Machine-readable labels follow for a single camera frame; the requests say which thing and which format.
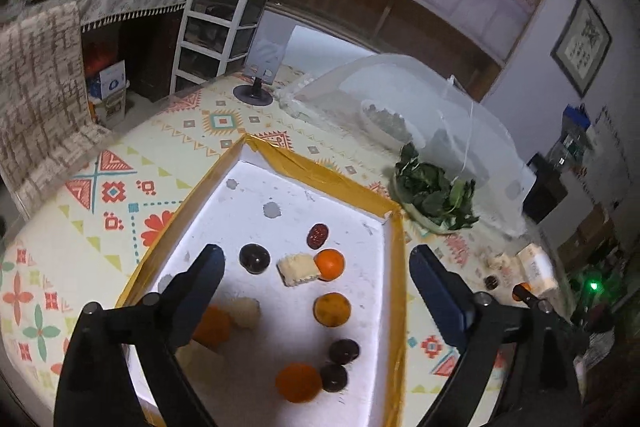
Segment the mandarin among plums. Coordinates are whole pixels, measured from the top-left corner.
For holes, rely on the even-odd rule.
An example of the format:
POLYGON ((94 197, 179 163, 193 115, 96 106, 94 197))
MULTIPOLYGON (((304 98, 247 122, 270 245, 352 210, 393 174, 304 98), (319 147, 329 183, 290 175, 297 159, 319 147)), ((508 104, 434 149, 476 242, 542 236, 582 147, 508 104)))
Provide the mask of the mandarin among plums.
POLYGON ((230 315, 215 306, 208 306, 196 326, 192 339, 210 350, 216 350, 229 340, 231 329, 230 315))

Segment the orange mandarin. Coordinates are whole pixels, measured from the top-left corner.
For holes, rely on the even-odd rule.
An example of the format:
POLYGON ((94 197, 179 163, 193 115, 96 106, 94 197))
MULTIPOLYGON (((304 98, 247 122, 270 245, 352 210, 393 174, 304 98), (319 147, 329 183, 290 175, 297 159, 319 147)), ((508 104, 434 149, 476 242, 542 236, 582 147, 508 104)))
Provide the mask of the orange mandarin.
POLYGON ((516 284, 512 289, 512 298, 514 301, 521 301, 522 303, 528 303, 530 299, 534 297, 532 288, 529 283, 516 284))

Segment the small biscuit chunk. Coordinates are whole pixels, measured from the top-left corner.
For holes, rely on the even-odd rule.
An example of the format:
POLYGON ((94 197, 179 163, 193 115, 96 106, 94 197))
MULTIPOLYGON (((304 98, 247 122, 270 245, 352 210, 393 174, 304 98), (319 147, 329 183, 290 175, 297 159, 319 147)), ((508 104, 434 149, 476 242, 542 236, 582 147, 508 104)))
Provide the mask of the small biscuit chunk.
POLYGON ((318 280, 320 271, 310 254, 286 256, 277 263, 283 284, 295 287, 318 280))

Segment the large orange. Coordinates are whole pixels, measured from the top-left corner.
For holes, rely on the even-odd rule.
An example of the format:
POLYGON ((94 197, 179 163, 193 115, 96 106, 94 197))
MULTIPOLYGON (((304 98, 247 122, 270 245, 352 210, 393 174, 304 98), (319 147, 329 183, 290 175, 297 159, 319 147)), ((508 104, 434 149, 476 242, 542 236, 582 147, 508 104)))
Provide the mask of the large orange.
POLYGON ((324 294, 314 300, 314 318, 324 327, 334 329, 346 324, 352 314, 352 305, 340 293, 324 294))

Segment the red date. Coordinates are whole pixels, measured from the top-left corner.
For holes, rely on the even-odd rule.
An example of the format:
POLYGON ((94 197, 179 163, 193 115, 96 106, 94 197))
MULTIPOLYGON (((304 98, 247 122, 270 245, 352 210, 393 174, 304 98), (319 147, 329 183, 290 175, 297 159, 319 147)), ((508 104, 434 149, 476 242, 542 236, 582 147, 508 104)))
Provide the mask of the red date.
POLYGON ((328 237, 329 237, 328 226, 325 225, 324 223, 316 223, 311 227, 311 229, 307 234, 307 237, 306 237, 307 246, 313 249, 314 251, 316 251, 317 249, 322 247, 324 243, 326 243, 326 240, 328 239, 328 237))

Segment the octagonal biscuit block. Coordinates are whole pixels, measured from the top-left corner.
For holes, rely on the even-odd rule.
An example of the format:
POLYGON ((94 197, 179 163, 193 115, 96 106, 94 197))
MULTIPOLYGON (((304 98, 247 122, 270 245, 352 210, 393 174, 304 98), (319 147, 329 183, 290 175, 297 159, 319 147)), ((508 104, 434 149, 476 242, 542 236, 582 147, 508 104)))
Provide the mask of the octagonal biscuit block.
POLYGON ((511 273, 511 258, 507 254, 488 256, 484 259, 484 265, 489 274, 511 273))

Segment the plate of spinach leaves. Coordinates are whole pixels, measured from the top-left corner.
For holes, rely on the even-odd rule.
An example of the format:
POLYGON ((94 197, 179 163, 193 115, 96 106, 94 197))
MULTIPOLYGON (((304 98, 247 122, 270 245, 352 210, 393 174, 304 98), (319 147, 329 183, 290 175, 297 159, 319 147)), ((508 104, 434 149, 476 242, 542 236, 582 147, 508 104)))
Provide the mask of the plate of spinach leaves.
POLYGON ((473 209, 476 183, 420 159, 412 142, 401 147, 392 189, 414 220, 435 231, 452 233, 470 229, 480 219, 473 209))

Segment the yellow rimmed white tray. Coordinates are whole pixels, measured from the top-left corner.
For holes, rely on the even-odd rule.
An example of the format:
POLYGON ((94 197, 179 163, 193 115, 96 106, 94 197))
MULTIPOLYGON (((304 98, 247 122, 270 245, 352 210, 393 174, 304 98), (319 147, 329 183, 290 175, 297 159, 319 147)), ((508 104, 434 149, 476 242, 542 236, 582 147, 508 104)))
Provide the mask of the yellow rimmed white tray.
POLYGON ((212 298, 224 309, 235 298, 259 301, 256 329, 233 329, 216 350, 194 348, 186 373, 207 412, 221 426, 397 426, 404 393, 406 267, 399 207, 367 187, 290 150, 244 136, 209 169, 154 239, 122 295, 123 306, 161 291, 186 271, 207 244, 226 258, 212 298), (306 237, 329 228, 316 251, 306 237), (269 251, 268 269, 248 273, 240 249, 269 251), (286 287, 277 263, 286 256, 336 249, 345 258, 336 280, 286 287), (314 300, 340 293, 352 305, 346 324, 321 325, 314 300), (359 358, 348 385, 294 404, 277 392, 277 373, 291 363, 326 364, 330 344, 352 339, 359 358))

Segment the white mesh food cover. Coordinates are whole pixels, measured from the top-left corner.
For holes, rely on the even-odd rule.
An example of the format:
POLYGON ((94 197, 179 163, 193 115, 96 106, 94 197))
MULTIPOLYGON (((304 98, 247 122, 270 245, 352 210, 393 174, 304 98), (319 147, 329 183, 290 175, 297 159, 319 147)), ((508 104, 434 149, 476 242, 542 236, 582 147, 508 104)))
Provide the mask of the white mesh food cover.
POLYGON ((506 127, 480 103, 413 57, 378 54, 324 74, 306 74, 276 92, 288 115, 382 147, 363 131, 360 104, 372 100, 416 126, 426 141, 420 159, 476 183, 474 212, 507 236, 525 233, 523 202, 533 173, 506 127))

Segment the plate of greens under cover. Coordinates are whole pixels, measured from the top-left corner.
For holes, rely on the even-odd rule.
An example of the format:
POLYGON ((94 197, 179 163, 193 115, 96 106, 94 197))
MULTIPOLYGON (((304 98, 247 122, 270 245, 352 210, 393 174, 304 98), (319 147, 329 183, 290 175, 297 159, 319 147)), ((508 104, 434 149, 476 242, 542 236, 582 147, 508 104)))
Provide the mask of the plate of greens under cover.
POLYGON ((399 153, 401 147, 412 143, 418 150, 426 147, 422 133, 410 121, 393 109, 372 100, 360 104, 360 122, 364 132, 378 145, 399 153))

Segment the water bottle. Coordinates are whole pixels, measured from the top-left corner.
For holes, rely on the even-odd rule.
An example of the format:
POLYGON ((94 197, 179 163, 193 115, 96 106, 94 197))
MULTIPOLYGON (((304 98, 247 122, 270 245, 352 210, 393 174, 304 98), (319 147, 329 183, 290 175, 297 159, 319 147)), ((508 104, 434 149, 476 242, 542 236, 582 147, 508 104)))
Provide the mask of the water bottle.
POLYGON ((585 106, 567 105, 562 114, 561 132, 547 159, 556 171, 582 169, 588 150, 592 150, 587 131, 591 121, 585 106))

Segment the patterned chair back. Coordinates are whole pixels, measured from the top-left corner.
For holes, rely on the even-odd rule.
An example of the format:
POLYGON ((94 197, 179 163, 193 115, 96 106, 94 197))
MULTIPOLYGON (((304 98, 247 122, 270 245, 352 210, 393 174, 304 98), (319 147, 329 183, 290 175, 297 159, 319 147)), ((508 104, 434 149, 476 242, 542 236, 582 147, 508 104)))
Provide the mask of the patterned chair back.
POLYGON ((1 31, 1 178, 29 220, 111 140, 91 117, 74 2, 1 31))

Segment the small desk fan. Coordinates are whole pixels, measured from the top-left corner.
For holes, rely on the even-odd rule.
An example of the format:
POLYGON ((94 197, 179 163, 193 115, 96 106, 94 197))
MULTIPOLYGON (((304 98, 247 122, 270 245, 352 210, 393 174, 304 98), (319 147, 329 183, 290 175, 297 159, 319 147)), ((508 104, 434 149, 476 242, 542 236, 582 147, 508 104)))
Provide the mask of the small desk fan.
POLYGON ((284 59, 285 42, 274 42, 266 37, 258 38, 247 55, 243 76, 250 78, 249 84, 233 89, 233 95, 239 101, 251 106, 268 106, 273 97, 264 86, 271 86, 284 59))

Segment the framed calligraphy picture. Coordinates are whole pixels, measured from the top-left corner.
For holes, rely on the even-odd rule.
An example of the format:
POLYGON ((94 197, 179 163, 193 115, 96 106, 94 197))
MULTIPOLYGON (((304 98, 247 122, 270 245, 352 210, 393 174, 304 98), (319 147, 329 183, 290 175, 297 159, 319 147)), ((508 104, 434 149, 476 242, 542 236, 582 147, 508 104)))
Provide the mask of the framed calligraphy picture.
POLYGON ((551 57, 583 98, 599 72, 612 36, 590 0, 576 0, 551 57))

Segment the white drawer cabinet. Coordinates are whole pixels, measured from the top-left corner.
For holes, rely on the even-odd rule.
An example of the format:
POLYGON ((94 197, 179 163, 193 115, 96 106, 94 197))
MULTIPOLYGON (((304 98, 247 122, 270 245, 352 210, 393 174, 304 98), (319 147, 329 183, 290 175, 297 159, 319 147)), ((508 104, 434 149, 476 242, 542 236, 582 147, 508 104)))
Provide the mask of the white drawer cabinet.
POLYGON ((268 0, 186 0, 169 92, 241 72, 268 0))

